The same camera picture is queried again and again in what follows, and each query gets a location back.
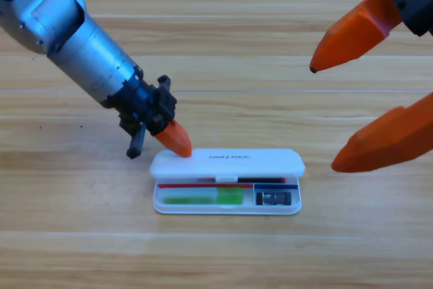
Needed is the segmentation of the orange dark-tipped gripper finger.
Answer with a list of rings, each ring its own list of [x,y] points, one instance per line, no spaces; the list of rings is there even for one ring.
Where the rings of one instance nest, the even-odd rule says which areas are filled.
[[[401,22],[393,0],[362,0],[328,28],[309,64],[311,72],[360,58]]]

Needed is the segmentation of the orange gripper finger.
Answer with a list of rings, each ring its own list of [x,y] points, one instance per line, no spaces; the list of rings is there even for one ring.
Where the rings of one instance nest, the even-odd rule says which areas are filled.
[[[167,127],[154,136],[167,150],[190,157],[190,138],[183,127]]]
[[[432,94],[398,106],[354,133],[331,168],[363,173],[414,160],[432,150]]]
[[[186,130],[176,121],[169,122],[162,132],[162,144],[175,154],[191,154],[192,144]]]

